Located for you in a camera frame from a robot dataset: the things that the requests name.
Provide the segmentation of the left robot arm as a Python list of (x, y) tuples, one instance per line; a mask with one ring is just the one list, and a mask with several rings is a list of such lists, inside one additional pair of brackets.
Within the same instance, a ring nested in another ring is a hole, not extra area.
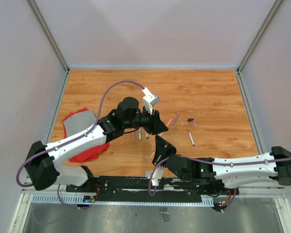
[(83, 192), (94, 187), (93, 178), (82, 167), (63, 166), (63, 162), (88, 149), (109, 143), (126, 133), (126, 129), (143, 128), (150, 135), (168, 131), (160, 119), (160, 113), (152, 105), (139, 108), (139, 102), (132, 97), (124, 98), (116, 109), (88, 127), (61, 141), (43, 144), (36, 141), (31, 145), (25, 162), (25, 169), (37, 191), (54, 184), (78, 186)]

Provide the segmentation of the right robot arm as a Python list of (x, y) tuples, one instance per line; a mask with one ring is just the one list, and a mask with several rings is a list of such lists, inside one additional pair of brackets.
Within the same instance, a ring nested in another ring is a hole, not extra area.
[(160, 136), (155, 137), (155, 166), (150, 185), (158, 186), (165, 168), (183, 181), (210, 185), (215, 194), (239, 186), (276, 181), (291, 186), (291, 152), (283, 147), (272, 147), (264, 154), (236, 158), (190, 158), (177, 153), (177, 149)]

